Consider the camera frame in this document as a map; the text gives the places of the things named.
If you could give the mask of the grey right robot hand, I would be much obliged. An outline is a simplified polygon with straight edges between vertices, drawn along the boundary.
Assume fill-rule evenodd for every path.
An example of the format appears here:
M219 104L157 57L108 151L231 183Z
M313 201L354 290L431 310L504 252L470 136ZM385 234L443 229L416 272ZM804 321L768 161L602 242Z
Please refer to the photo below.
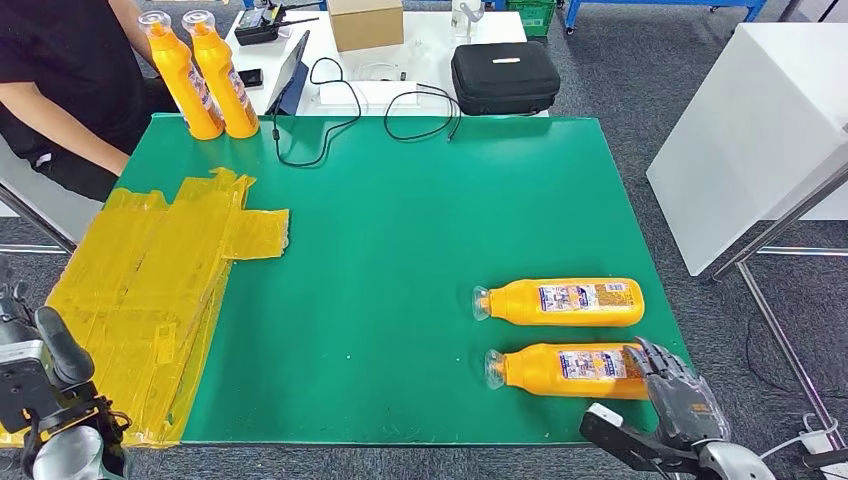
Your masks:
M624 348L638 367L659 419L657 439L677 449L707 441L728 441L730 424L706 380L667 348L635 337Z

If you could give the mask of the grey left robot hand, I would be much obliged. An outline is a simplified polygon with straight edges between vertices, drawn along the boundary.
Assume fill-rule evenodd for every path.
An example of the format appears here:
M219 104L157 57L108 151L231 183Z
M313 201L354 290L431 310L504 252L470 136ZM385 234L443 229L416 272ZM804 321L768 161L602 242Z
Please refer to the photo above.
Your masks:
M27 286L13 278L8 258L1 256L1 345L39 340L49 353L49 377L59 387L88 382L95 367L89 353L74 339L60 313L50 307L33 309L26 299Z

